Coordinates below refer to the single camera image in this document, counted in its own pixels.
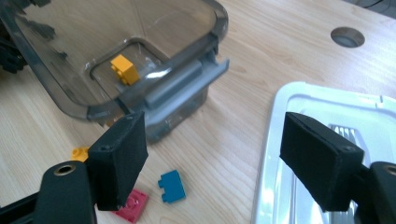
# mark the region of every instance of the black mechanical arm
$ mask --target black mechanical arm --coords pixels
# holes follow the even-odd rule
[[[367,168],[363,155],[317,120],[286,113],[280,158],[322,210],[346,211],[353,200],[355,223],[396,223],[396,165],[378,161]]]
[[[23,8],[29,7],[30,5],[34,5],[36,7],[43,7],[50,3],[50,0],[14,0],[13,4],[19,6],[22,10]],[[20,19],[28,23],[28,26],[31,29],[35,30],[38,34],[41,35],[49,35],[51,37],[55,34],[53,28],[46,24],[40,24],[34,21],[28,21],[22,17]],[[22,70],[23,67],[27,64],[24,60],[23,56],[20,53],[20,50],[15,46],[14,41],[11,39],[6,26],[0,21],[0,66],[3,66],[3,69],[10,73],[17,73]]]
[[[128,195],[148,157],[144,114],[119,119],[88,150],[85,162],[48,169],[40,191],[0,209],[0,223],[96,223],[94,205],[115,211]]]

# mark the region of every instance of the round hole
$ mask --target round hole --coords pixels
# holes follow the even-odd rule
[[[346,48],[357,48],[364,44],[364,35],[350,27],[338,27],[332,30],[332,40]]]
[[[109,149],[111,149],[111,146],[109,146],[109,145],[100,147],[101,151],[106,151],[106,150],[109,150]]]
[[[391,175],[396,175],[396,166],[387,165],[385,166],[385,170],[388,171]]]
[[[343,147],[344,151],[354,151],[355,148],[354,147]]]
[[[53,173],[55,175],[68,175],[72,173],[76,169],[76,166],[73,164],[67,164],[59,167]]]

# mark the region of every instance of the lego brick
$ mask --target lego brick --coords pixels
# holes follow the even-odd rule
[[[111,61],[111,69],[125,85],[132,85],[140,78],[134,64],[121,54]]]
[[[173,203],[186,198],[177,170],[161,175],[161,180],[158,181],[158,186],[164,191],[164,203]]]
[[[138,189],[133,189],[131,194],[128,196],[125,206],[119,211],[113,213],[127,221],[136,223],[140,218],[148,199],[149,196],[146,193]]]
[[[76,147],[72,151],[72,156],[70,158],[71,161],[82,161],[88,159],[88,149],[89,147]]]

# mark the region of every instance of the table surface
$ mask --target table surface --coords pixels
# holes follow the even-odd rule
[[[228,72],[205,104],[161,142],[135,184],[149,195],[141,223],[248,223],[274,96],[292,81],[396,97],[396,21],[342,1],[220,0],[229,13],[219,60]],[[363,33],[358,48],[340,47],[334,28]],[[52,165],[105,131],[63,114],[29,67],[0,71],[0,205],[39,189]],[[180,172],[187,198],[167,204],[157,181]],[[126,223],[97,212],[99,223]]]

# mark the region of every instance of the yellow lego brick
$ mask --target yellow lego brick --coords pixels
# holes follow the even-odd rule
[[[111,69],[113,69],[117,78],[125,85],[132,85],[140,78],[134,64],[122,56],[122,54],[111,61]]]
[[[82,161],[88,159],[88,149],[89,147],[76,147],[72,151],[71,161]]]

